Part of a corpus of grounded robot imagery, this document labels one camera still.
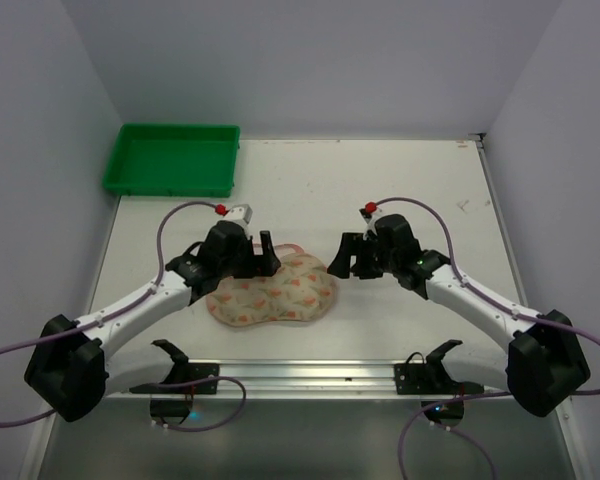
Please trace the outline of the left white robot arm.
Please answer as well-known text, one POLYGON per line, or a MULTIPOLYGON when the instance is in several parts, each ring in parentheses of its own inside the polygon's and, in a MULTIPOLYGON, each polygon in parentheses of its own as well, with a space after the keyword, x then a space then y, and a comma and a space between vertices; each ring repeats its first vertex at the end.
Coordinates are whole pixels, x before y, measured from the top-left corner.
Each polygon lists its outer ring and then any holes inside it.
POLYGON ((154 340, 135 352, 123 347, 216 291, 222 280, 266 278, 280 266, 269 231, 255 243, 241 225, 221 220, 197 247, 166 262, 147 286, 77 320, 49 320, 24 380, 67 422, 85 417, 106 396, 136 387, 185 392, 198 378, 173 343, 154 340))

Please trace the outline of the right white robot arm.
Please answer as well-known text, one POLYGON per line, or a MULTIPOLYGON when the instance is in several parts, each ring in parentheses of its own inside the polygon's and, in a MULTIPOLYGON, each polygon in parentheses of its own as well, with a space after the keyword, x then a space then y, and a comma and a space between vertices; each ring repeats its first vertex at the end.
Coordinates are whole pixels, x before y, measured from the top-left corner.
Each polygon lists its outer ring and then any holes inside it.
POLYGON ((365 214, 362 233, 345 232, 329 274, 361 280, 392 275, 398 284, 441 305, 490 337, 506 355, 480 384, 508 391, 527 412, 544 417, 591 376, 571 322, 561 312, 540 314, 501 296, 488 301, 469 289, 451 260, 420 246, 400 214, 365 214))

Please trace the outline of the floral fabric laundry bag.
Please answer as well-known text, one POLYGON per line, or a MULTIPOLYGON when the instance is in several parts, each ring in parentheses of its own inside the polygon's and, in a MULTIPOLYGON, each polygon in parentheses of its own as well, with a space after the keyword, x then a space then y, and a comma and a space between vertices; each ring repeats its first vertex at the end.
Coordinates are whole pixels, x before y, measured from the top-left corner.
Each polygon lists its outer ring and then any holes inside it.
POLYGON ((232 328, 278 322, 310 323, 336 303, 338 284, 316 256, 296 244, 274 247, 280 268, 271 277, 226 278, 206 297, 208 313, 232 328))

